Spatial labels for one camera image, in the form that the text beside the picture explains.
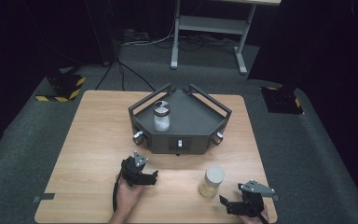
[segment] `bottle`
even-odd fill
[[[214,197],[224,178],[225,172],[221,167],[217,165],[210,166],[199,184],[200,194],[206,198]]]
[[[165,101],[154,104],[154,128],[158,132],[167,132],[170,129],[170,105]]]

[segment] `black stand base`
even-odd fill
[[[38,101],[67,102],[74,100],[86,78],[81,75],[65,74],[45,77],[35,93]]]
[[[304,113],[300,102],[292,92],[286,93],[275,88],[261,87],[261,93],[269,113],[297,115]]]

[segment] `human hand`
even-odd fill
[[[269,213],[265,204],[264,210],[261,212],[261,216],[263,216],[263,218],[269,223]],[[238,218],[244,224],[263,224],[263,221],[259,217],[238,216]]]
[[[122,176],[117,175],[116,178],[119,178],[116,196],[117,209],[110,218],[109,224],[124,223],[145,189],[145,185],[134,185],[130,187]]]

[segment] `black curtain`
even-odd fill
[[[358,187],[358,0],[282,0],[249,78],[304,91]]]

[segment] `person's right hand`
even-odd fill
[[[261,212],[261,216],[269,223],[269,213],[267,207],[264,204],[264,210]],[[259,217],[247,217],[247,216],[238,216],[240,221],[244,224],[263,224],[263,221]]]

